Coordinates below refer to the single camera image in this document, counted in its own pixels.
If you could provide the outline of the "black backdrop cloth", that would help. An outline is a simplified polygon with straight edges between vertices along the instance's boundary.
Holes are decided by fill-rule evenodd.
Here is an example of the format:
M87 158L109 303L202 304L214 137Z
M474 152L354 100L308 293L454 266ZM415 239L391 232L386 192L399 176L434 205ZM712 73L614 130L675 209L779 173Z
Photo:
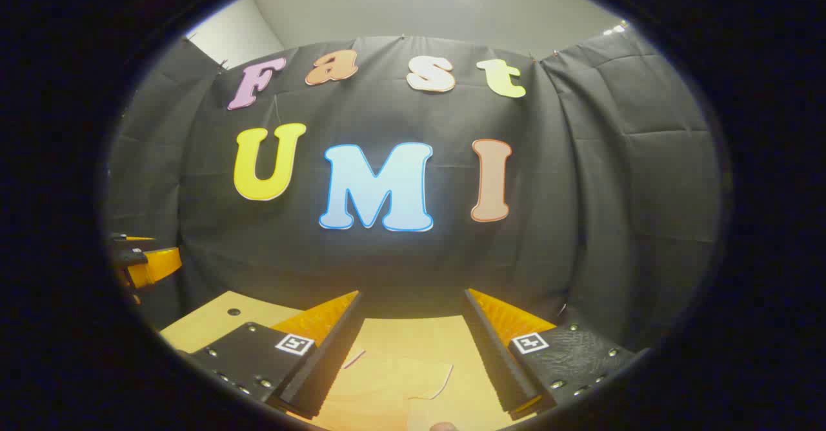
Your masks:
M473 288L624 348L657 343L719 240L723 172L705 108L631 29L541 61L430 37L357 37L283 58L251 106L244 67L171 52L126 111L107 161L109 232L180 246L144 313L156 329L224 291L309 308L362 291L370 317L454 316ZM425 143L426 232L319 225L325 152L375 172Z

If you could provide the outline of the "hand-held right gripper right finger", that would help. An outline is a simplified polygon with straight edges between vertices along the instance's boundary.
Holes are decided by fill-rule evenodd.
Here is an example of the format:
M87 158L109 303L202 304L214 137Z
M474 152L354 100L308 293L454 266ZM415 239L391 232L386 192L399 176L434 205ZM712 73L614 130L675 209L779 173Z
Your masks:
M548 321L472 288L463 295L463 317L486 373L514 419L580 402L644 355L571 310Z

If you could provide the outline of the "orange T-shirt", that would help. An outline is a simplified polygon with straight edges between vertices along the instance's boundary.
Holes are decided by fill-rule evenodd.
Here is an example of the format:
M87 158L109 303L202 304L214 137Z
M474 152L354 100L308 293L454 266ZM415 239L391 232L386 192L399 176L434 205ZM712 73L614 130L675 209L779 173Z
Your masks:
M454 365L361 350L345 361L313 422L328 431L456 431L431 406Z

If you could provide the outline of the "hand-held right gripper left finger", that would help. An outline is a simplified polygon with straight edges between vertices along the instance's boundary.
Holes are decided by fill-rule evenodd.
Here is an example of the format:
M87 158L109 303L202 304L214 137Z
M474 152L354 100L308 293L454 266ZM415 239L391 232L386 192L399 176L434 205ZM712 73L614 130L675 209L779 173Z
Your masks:
M359 333L362 298L300 310L227 291L177 320L175 346L228 390L310 419Z

